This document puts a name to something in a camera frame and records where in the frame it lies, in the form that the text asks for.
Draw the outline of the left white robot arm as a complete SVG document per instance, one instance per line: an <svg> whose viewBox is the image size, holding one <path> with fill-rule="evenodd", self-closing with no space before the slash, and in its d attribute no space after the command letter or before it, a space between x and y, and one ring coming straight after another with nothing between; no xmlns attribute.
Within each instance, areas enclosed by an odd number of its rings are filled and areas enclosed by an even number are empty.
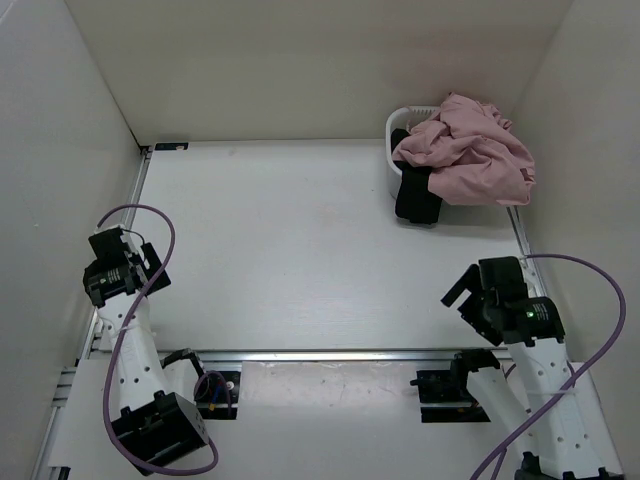
<svg viewBox="0 0 640 480"><path fill-rule="evenodd" d="M83 285L119 350L112 379L116 412L110 425L124 450L156 467L204 447L208 433L195 400L210 377L190 349L158 355L150 326L150 302L139 294L160 267L150 243L136 246L123 225L89 238L95 254Z"/></svg>

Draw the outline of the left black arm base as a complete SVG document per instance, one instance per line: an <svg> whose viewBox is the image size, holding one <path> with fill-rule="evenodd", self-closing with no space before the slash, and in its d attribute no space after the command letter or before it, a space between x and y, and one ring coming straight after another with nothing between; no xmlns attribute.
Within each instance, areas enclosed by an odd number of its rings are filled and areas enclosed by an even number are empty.
<svg viewBox="0 0 640 480"><path fill-rule="evenodd" d="M191 349L172 352L160 364L173 390L194 403L205 420L237 418L240 371L207 368Z"/></svg>

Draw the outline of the pink trousers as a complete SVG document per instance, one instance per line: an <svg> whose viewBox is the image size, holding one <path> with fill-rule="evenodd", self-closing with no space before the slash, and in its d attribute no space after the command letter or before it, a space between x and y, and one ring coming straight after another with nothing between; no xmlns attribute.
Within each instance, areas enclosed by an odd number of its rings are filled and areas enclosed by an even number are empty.
<svg viewBox="0 0 640 480"><path fill-rule="evenodd" d="M450 205L524 206L535 161L492 104L452 93L392 150L392 160L429 166L429 190Z"/></svg>

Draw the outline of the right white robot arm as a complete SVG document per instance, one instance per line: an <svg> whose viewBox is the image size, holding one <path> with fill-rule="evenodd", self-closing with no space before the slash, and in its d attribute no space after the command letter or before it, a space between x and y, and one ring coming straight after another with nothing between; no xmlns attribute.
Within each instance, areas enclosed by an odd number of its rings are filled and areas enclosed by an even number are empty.
<svg viewBox="0 0 640 480"><path fill-rule="evenodd" d="M591 439L580 405L579 381L614 345L626 321L627 304L616 280L597 265L580 265L600 274L618 298L619 314L605 343L579 368L569 361L565 330L555 303L532 297L517 257L482 259L469 266L444 295L450 307L469 294L458 311L476 333L494 346L505 345L520 376L528 403L522 405L493 353L460 352L452 362L449 387L460 399L477 400L506 437L472 473L478 479L488 467L499 469L510 448L520 457L517 479L618 479L607 468Z"/></svg>

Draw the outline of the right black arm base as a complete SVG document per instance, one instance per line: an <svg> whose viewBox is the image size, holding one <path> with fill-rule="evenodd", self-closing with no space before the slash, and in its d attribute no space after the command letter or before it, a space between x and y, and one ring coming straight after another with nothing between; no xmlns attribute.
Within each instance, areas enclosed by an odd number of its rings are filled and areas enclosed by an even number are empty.
<svg viewBox="0 0 640 480"><path fill-rule="evenodd" d="M448 369L418 370L410 385L418 391L421 422L488 423L486 412L467 389L470 374L487 367L501 368L490 350L475 349L457 353Z"/></svg>

